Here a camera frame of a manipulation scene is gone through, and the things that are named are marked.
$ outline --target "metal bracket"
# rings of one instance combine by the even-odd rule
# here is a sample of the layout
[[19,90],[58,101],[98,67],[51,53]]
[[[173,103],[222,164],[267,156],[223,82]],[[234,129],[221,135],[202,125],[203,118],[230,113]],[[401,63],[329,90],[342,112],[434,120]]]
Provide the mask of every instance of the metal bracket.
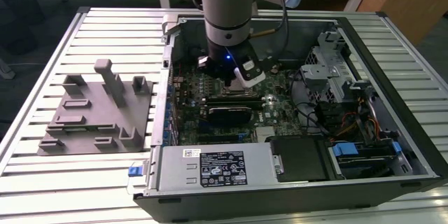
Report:
[[321,91],[326,87],[327,79],[338,77],[337,71],[325,65],[302,65],[299,67],[303,83],[311,91]]
[[163,36],[178,31],[178,16],[175,14],[165,14],[161,19],[161,31]]
[[271,156],[271,161],[273,161],[274,173],[282,174],[285,172],[285,169],[282,168],[282,162],[281,162],[279,156],[273,155]]

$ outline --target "motherboard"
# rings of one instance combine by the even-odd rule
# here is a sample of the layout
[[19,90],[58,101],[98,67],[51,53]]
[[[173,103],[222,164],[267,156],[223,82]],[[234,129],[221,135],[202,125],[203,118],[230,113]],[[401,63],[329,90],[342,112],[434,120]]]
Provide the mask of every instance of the motherboard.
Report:
[[189,66],[173,78],[178,145],[257,143],[271,135],[298,135],[301,125],[290,101],[290,71],[266,73],[243,89],[234,79],[221,80]]

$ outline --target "black chassis frame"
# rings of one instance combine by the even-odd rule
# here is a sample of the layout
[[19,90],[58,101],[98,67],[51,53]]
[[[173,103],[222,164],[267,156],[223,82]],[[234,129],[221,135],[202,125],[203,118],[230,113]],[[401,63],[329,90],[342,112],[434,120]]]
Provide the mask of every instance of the black chassis frame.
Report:
[[[182,16],[202,18],[201,15]],[[278,19],[277,16],[254,16]],[[371,74],[390,107],[394,109],[414,144],[438,177],[401,179],[298,188],[227,191],[218,193],[143,196],[134,194],[137,205],[158,222],[229,219],[246,216],[289,214],[333,209],[353,209],[377,206],[395,197],[430,190],[448,183],[448,163],[431,143],[402,98],[398,95],[378,63],[362,43],[345,17],[289,17],[293,19],[323,19],[337,21],[354,50]]]

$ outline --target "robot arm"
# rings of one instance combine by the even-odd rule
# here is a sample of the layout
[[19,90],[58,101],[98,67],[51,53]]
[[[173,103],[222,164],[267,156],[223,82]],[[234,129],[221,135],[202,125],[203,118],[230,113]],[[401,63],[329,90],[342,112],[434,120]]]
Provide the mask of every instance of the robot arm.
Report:
[[246,88],[265,79],[249,43],[251,3],[254,0],[202,0],[207,57],[214,76],[225,83],[237,77]]

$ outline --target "metal sheet panel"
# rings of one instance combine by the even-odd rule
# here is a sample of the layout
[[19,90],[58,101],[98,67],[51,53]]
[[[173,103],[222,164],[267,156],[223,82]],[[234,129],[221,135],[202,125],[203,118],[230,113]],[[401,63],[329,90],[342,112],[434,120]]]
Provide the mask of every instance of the metal sheet panel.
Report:
[[[161,18],[167,13],[198,14],[187,9],[149,8],[91,8],[86,14],[86,20],[78,25],[78,31],[73,35],[74,44],[78,46],[69,43],[63,45],[65,52],[58,56],[47,81],[41,83],[38,99],[27,112],[29,119],[18,128],[18,141],[9,147],[13,154],[5,157],[7,165],[0,177],[2,223],[155,223],[133,203],[130,188],[126,187],[126,166],[146,159],[147,144],[146,152],[131,154],[39,157],[34,153],[38,138],[54,113],[54,104],[59,101],[62,90],[58,85],[67,73],[82,73],[86,81],[99,81],[101,76],[89,68],[95,59],[105,57],[117,63],[114,68],[119,72],[121,80],[131,80],[137,74],[158,82],[157,67],[162,46],[159,41],[141,39],[158,38]],[[446,86],[437,82],[437,74],[427,68],[422,57],[410,50],[410,45],[399,38],[390,25],[373,13],[289,11],[289,14],[329,18],[345,16],[349,19],[433,143],[448,159]],[[279,17],[281,12],[265,11],[259,15]],[[118,40],[103,42],[103,38]],[[122,45],[110,47],[110,41]],[[142,45],[142,41],[153,41],[155,46]],[[147,115],[149,129],[154,112],[155,108],[151,108]],[[145,143],[149,142],[150,135],[145,137]],[[130,181],[130,184],[134,185],[133,192],[142,190],[142,178]],[[235,218],[203,223],[441,223],[448,222],[446,206],[448,189],[439,187],[425,193],[403,195],[373,208]]]

